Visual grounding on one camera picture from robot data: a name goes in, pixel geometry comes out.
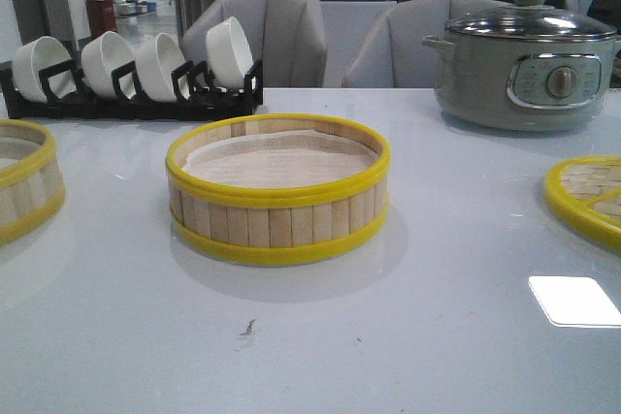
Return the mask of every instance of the pot handle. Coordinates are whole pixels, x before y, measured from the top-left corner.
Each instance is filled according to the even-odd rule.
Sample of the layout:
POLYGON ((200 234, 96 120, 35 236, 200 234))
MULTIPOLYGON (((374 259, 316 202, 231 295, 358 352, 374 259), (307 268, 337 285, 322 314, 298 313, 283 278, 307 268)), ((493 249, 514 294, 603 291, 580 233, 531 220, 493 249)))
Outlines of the pot handle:
POLYGON ((425 36, 422 40, 423 46, 434 48, 445 59, 452 59, 455 53, 455 44, 445 41, 439 36, 425 36))

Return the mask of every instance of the floor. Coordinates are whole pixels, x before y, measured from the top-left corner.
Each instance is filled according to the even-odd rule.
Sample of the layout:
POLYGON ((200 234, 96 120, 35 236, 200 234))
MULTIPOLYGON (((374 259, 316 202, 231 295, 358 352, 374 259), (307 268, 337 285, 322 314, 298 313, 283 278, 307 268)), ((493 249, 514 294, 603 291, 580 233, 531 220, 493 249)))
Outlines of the floor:
POLYGON ((175 1, 146 1, 156 2, 155 12, 137 16, 118 16, 116 18, 116 32, 123 37, 131 48, 138 48, 159 33, 169 34, 178 40, 175 1))

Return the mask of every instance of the black dish rack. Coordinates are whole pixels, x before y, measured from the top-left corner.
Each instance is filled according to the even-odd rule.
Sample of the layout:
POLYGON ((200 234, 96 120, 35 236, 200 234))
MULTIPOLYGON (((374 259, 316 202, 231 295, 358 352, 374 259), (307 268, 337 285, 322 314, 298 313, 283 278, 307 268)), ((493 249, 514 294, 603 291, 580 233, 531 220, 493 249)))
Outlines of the black dish rack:
POLYGON ((172 73, 176 102, 151 100, 140 83, 136 63, 131 61, 111 73, 115 100, 96 95, 84 82, 84 72, 74 59, 44 68, 39 72, 46 102, 32 102, 25 99, 16 89, 11 67, 0 70, 0 86, 4 93, 9 118, 84 118, 123 120, 180 120, 209 121, 252 115, 257 106, 263 104, 263 64, 254 62, 244 77, 244 89, 226 90, 214 84, 213 73, 207 62, 194 64, 185 62, 172 73), (62 73, 70 72, 76 90, 58 97, 51 90, 49 80, 62 73), (128 98, 121 90, 120 80, 131 74, 136 94, 128 98), (189 96, 180 91, 180 80, 186 79, 189 96))

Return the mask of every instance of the control panel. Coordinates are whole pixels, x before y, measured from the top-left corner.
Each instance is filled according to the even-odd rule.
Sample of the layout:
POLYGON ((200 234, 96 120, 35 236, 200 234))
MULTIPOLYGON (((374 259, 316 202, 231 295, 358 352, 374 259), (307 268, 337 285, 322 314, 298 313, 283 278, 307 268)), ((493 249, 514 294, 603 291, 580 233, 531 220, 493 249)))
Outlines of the control panel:
POLYGON ((596 97, 601 76, 602 62, 594 54, 528 55, 513 67, 507 95, 521 107, 579 107, 596 97))

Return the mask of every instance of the control dial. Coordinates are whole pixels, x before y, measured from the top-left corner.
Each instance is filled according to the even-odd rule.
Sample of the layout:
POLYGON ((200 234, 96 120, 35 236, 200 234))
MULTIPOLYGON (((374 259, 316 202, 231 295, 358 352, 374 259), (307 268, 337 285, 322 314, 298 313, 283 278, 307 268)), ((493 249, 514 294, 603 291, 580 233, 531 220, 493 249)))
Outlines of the control dial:
POLYGON ((578 73, 568 66, 555 68, 547 76, 545 85, 554 97, 571 96, 578 86, 578 73))

